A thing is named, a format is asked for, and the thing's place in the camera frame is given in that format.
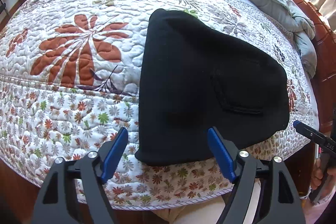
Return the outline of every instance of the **human hand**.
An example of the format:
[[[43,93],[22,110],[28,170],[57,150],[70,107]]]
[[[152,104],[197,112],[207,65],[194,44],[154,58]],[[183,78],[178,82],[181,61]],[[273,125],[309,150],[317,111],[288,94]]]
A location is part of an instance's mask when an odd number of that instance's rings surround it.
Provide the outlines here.
[[[317,187],[321,185],[321,181],[323,178],[323,172],[320,169],[320,166],[321,166],[321,159],[317,159],[317,161],[314,164],[314,169],[313,169],[313,173],[312,173],[311,181],[310,181],[310,186],[312,190],[316,190]],[[325,186],[321,194],[321,199],[325,198],[331,193],[336,183],[336,167],[328,168],[327,172],[328,172],[328,175],[332,176],[332,179],[329,181],[328,185]]]

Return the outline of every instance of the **black folded garment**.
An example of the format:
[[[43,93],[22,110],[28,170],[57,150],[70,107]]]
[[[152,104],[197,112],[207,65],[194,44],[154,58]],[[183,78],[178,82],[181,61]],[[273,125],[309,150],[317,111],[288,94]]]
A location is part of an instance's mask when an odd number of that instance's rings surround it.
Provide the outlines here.
[[[206,131],[245,148],[287,127],[287,76],[268,54],[180,11],[149,19],[136,158],[164,166],[212,157]]]

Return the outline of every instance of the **wooden floor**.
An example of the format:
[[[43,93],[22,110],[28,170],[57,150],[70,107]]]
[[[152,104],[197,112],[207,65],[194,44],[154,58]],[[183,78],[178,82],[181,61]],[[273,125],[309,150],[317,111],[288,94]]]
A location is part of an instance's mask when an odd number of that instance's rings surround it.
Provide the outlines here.
[[[30,223],[39,189],[0,160],[0,199],[7,203],[22,224]],[[80,204],[80,209],[84,223],[93,224],[88,206]],[[141,212],[115,210],[115,214],[120,224],[143,224]]]

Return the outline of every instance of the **quilted bedspread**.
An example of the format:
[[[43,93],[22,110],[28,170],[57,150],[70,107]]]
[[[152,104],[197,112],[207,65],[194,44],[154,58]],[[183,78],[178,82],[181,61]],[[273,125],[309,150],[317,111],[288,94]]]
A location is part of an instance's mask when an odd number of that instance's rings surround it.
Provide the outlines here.
[[[0,34],[0,157],[9,167],[40,186],[56,157],[80,159],[125,127],[129,144],[104,185],[113,208],[173,208],[231,189],[214,159],[152,168],[134,157],[142,56],[158,8],[189,13],[284,67],[288,128],[250,153],[286,159],[309,142],[292,127],[296,119],[313,123],[292,34],[256,7],[241,0],[27,0]],[[77,193],[85,202],[80,180]]]

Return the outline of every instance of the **silver screw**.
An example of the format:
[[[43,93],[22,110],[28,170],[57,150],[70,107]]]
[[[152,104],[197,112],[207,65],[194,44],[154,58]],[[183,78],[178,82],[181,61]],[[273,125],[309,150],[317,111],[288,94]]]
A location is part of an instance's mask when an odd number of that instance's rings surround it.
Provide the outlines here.
[[[277,163],[280,163],[280,162],[282,162],[282,158],[280,158],[279,156],[275,156],[274,161],[277,162]]]
[[[89,158],[92,158],[92,159],[93,159],[93,158],[95,158],[97,155],[98,155],[98,154],[97,154],[96,151],[91,151],[90,153],[88,153],[87,156],[88,156]]]
[[[62,162],[63,162],[63,158],[62,157],[58,157],[58,158],[55,159],[55,163],[56,164],[60,164]]]
[[[239,155],[243,158],[247,158],[249,156],[249,153],[245,150],[242,150],[239,152]]]

